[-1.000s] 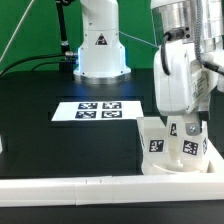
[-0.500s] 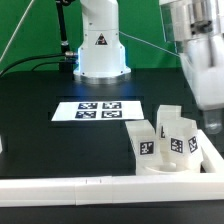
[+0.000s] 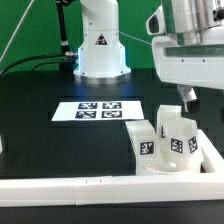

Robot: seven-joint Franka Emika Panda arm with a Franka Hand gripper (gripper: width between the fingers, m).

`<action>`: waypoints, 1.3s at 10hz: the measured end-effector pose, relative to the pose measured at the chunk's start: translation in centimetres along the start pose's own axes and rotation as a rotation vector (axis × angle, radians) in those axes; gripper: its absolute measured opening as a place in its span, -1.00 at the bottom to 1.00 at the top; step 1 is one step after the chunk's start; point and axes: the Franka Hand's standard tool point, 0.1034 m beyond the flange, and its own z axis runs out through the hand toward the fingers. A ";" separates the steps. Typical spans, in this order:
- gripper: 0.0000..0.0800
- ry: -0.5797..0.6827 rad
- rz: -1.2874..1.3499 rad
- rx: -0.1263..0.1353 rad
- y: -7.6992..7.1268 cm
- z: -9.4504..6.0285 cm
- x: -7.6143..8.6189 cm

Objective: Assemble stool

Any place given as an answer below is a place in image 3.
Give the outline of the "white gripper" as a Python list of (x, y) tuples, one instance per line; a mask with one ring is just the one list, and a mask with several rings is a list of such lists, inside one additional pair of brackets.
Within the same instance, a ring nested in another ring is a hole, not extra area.
[(200, 110), (200, 100), (193, 86), (224, 90), (224, 55), (218, 51), (212, 53), (212, 46), (224, 46), (224, 39), (218, 34), (205, 33), (202, 47), (204, 54), (198, 56), (167, 56), (166, 48), (179, 49), (172, 36), (158, 36), (152, 40), (152, 52), (157, 75), (160, 80), (177, 85), (183, 100), (184, 109), (188, 113)]

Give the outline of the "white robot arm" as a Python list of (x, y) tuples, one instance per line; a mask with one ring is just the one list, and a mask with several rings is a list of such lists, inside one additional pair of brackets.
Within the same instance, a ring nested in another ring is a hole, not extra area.
[[(80, 0), (83, 43), (74, 75), (108, 83), (130, 73), (119, 41), (117, 0)], [(224, 3), (221, 0), (161, 0), (146, 21), (155, 69), (174, 83), (190, 111), (194, 87), (224, 90)]]

